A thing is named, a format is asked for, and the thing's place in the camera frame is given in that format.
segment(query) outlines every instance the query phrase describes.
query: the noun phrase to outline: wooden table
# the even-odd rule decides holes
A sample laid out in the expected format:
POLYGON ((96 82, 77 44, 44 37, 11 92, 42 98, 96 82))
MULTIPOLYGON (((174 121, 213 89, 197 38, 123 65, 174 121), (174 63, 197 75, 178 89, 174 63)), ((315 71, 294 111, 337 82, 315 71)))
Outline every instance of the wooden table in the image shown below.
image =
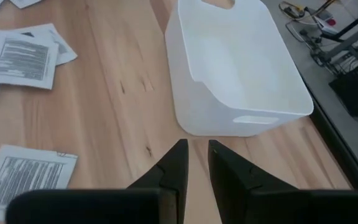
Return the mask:
MULTIPOLYGON (((0 7, 0 29, 52 22, 78 54, 52 91, 0 86, 0 146, 79 155, 69 188, 124 188, 188 138, 186 222, 220 223, 208 179, 209 138, 173 110, 163 30, 175 0, 44 0, 0 7)), ((309 118, 251 138, 214 138, 303 189, 349 188, 309 118)))

